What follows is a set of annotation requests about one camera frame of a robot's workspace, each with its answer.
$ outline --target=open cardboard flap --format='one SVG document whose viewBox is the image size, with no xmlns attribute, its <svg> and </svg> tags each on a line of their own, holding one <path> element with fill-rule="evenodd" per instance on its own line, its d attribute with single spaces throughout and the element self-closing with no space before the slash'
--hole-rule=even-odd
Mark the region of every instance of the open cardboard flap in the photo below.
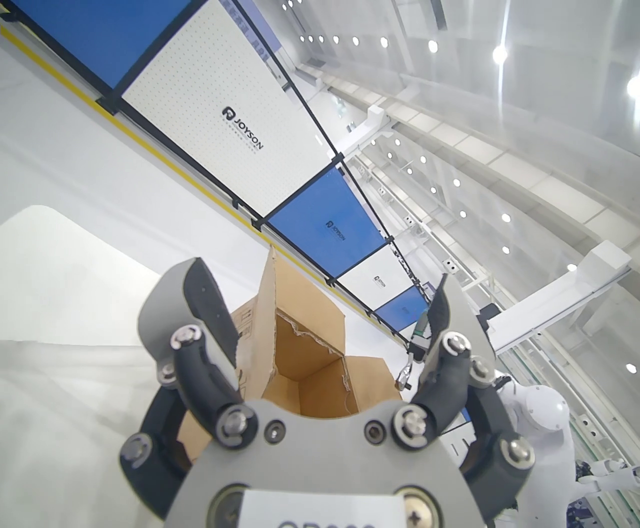
<svg viewBox="0 0 640 528">
<path fill-rule="evenodd" d="M 273 247 L 258 295 L 232 319 L 245 401 L 264 398 L 302 416 L 339 418 L 402 399 L 383 359 L 344 356 L 344 314 Z M 187 412 L 178 440 L 192 461 L 210 439 Z"/>
</svg>

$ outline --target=white ceiling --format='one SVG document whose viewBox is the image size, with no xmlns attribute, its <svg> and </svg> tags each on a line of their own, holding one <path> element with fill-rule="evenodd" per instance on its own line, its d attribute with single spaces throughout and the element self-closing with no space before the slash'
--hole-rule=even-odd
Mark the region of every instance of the white ceiling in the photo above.
<svg viewBox="0 0 640 528">
<path fill-rule="evenodd" d="M 324 70 L 389 95 L 411 86 L 412 106 L 583 182 L 640 218 L 640 129 L 626 93 L 640 68 L 640 3 L 509 2 L 504 27 L 507 0 L 442 4 L 446 31 L 437 30 L 429 0 L 303 0 L 283 16 L 301 34 L 326 37 L 305 44 Z M 500 90 L 492 51 L 503 33 L 509 56 Z"/>
</svg>

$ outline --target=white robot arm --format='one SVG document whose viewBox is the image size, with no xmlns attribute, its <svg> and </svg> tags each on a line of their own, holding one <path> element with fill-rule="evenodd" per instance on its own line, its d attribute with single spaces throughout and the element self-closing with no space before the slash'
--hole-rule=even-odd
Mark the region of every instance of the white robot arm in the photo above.
<svg viewBox="0 0 640 528">
<path fill-rule="evenodd" d="M 560 393 L 543 385 L 525 387 L 510 380 L 498 395 L 515 431 L 536 453 L 536 465 L 517 497 L 518 526 L 564 528 L 567 506 L 577 498 L 569 407 Z"/>
</svg>

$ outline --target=recessed ceiling light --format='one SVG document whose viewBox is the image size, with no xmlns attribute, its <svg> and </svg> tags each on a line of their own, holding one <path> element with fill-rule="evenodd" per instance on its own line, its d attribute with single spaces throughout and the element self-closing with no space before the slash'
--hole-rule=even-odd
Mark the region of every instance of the recessed ceiling light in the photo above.
<svg viewBox="0 0 640 528">
<path fill-rule="evenodd" d="M 504 64 L 508 56 L 509 54 L 507 53 L 507 49 L 502 44 L 496 46 L 496 48 L 493 50 L 493 62 L 495 62 L 499 66 L 502 66 Z"/>
<path fill-rule="evenodd" d="M 631 77 L 627 83 L 627 93 L 635 100 L 640 100 L 640 75 Z"/>
</svg>

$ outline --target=white surface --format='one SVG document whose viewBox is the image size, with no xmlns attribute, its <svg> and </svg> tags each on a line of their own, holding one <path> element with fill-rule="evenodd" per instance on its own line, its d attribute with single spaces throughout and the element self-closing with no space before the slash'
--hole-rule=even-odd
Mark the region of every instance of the white surface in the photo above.
<svg viewBox="0 0 640 528">
<path fill-rule="evenodd" d="M 552 433 L 569 422 L 569 406 L 562 395 L 545 385 L 527 391 L 522 412 L 537 429 Z"/>
<path fill-rule="evenodd" d="M 604 205 L 553 176 L 549 176 L 533 186 L 531 192 L 580 223 L 586 222 L 604 209 Z"/>
<path fill-rule="evenodd" d="M 0 340 L 138 346 L 159 275 L 49 207 L 0 224 Z"/>
<path fill-rule="evenodd" d="M 247 490 L 238 528 L 258 526 L 405 528 L 404 499 L 392 495 L 322 495 Z"/>
<path fill-rule="evenodd" d="M 523 159 L 506 152 L 489 164 L 489 167 L 525 189 L 531 189 L 549 176 L 548 172 L 534 167 Z"/>
<path fill-rule="evenodd" d="M 440 124 L 440 121 L 425 114 L 418 114 L 409 121 L 409 124 L 422 132 L 431 132 Z"/>
<path fill-rule="evenodd" d="M 640 230 L 635 225 L 610 209 L 602 211 L 585 226 L 603 240 L 610 240 L 620 248 L 630 244 L 640 235 Z"/>
<path fill-rule="evenodd" d="M 360 145 L 365 145 L 371 141 L 375 134 L 386 124 L 389 117 L 379 106 L 369 106 L 367 108 L 367 118 L 356 126 L 354 130 L 346 134 L 342 139 L 334 143 L 338 152 L 344 154 L 344 159 L 351 159 L 357 152 Z"/>
<path fill-rule="evenodd" d="M 387 113 L 399 121 L 408 122 L 417 115 L 418 111 L 400 102 L 395 102 L 387 108 Z"/>
<path fill-rule="evenodd" d="M 491 320 L 488 336 L 496 354 L 607 291 L 629 262 L 630 257 L 611 242 L 600 243 L 584 257 L 576 271 L 565 273 Z"/>
<path fill-rule="evenodd" d="M 326 149 L 314 137 L 318 130 L 292 107 L 216 1 L 190 18 L 124 99 L 263 215 L 327 163 Z M 222 114 L 226 107 L 236 112 L 231 121 Z"/>
<path fill-rule="evenodd" d="M 502 150 L 469 136 L 456 145 L 456 149 L 480 163 L 489 163 L 502 154 Z"/>
<path fill-rule="evenodd" d="M 389 245 L 345 273 L 339 282 L 372 310 L 412 285 Z"/>
<path fill-rule="evenodd" d="M 446 123 L 442 123 L 438 127 L 434 128 L 431 131 L 431 135 L 437 140 L 451 146 L 456 145 L 468 136 L 468 134 L 462 130 L 458 130 Z"/>
</svg>

